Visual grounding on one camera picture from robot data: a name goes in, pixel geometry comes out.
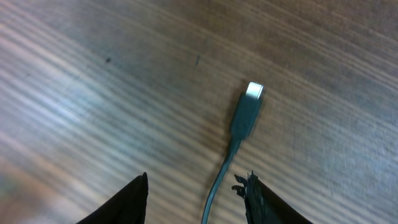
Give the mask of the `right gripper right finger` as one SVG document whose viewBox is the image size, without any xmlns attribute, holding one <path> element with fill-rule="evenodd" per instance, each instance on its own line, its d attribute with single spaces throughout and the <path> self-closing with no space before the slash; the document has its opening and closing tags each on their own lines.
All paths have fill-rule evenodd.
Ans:
<svg viewBox="0 0 398 224">
<path fill-rule="evenodd" d="M 254 173 L 247 179 L 236 174 L 234 177 L 241 185 L 234 185 L 232 189 L 244 199 L 248 224 L 312 224 Z"/>
</svg>

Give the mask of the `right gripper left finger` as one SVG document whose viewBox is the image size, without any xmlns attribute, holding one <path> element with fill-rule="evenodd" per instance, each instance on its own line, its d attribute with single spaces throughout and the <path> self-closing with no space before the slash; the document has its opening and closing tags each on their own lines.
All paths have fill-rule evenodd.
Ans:
<svg viewBox="0 0 398 224">
<path fill-rule="evenodd" d="M 148 194 L 144 172 L 77 224 L 144 224 Z"/>
</svg>

